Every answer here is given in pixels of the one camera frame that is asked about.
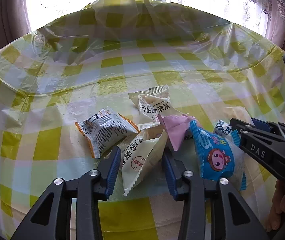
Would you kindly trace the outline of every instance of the checkered tablecloth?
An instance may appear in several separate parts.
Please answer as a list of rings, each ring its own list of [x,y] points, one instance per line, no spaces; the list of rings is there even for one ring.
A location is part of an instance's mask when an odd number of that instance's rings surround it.
[[[0,50],[0,233],[13,235],[54,178],[79,178],[96,166],[74,121],[105,106],[138,121],[129,92],[167,84],[173,106],[210,131],[227,106],[285,122],[283,54],[245,27],[151,0],[97,0],[7,45]],[[275,178],[250,158],[245,171],[242,194],[263,220]],[[160,169],[122,194],[118,176],[110,201],[99,203],[105,240],[177,238],[183,203],[172,200]]]

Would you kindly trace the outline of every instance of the pink snack package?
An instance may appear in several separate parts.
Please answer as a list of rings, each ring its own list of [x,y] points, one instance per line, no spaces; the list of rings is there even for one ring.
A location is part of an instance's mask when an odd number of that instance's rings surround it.
[[[182,141],[184,140],[185,133],[187,130],[189,130],[189,123],[192,120],[196,120],[197,124],[199,124],[198,120],[195,117],[185,114],[173,114],[164,117],[158,114],[157,117],[160,124],[165,127],[165,131],[168,134],[174,151],[178,151]]]

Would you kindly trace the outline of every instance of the white snack package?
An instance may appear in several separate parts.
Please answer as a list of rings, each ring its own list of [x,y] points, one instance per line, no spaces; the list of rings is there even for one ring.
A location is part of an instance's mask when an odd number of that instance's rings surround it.
[[[124,196],[138,185],[161,159],[168,135],[162,126],[145,129],[130,143],[122,161]]]
[[[161,116],[182,115],[182,112],[173,108],[169,98],[168,85],[149,88],[148,90],[138,91],[128,94],[129,99],[139,109],[139,122],[149,123],[158,122],[158,114]]]
[[[88,139],[93,158],[100,158],[106,150],[125,136],[139,132],[133,122],[110,107],[105,107],[89,119],[75,122],[75,124]]]

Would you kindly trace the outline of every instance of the cartoon face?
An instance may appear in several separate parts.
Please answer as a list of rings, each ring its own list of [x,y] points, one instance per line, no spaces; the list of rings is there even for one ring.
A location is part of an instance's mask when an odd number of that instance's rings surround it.
[[[222,171],[231,162],[230,156],[225,154],[225,151],[212,149],[207,157],[207,160],[214,171]]]

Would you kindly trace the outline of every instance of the metal screw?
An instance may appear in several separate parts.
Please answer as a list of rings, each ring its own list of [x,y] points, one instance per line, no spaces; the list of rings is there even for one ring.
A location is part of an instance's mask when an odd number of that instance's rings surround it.
[[[193,173],[192,171],[189,171],[189,170],[184,171],[183,174],[184,174],[186,177],[191,177],[192,175],[194,175],[194,173]]]
[[[221,178],[221,179],[219,180],[219,182],[220,182],[221,184],[223,184],[223,185],[227,185],[227,184],[229,183],[229,181],[228,181],[226,178]]]
[[[90,172],[89,172],[89,175],[90,176],[96,176],[96,175],[98,175],[98,170],[91,170]]]
[[[55,180],[54,180],[54,183],[55,183],[56,185],[60,185],[60,184],[63,183],[63,179],[61,179],[61,178],[55,179]]]

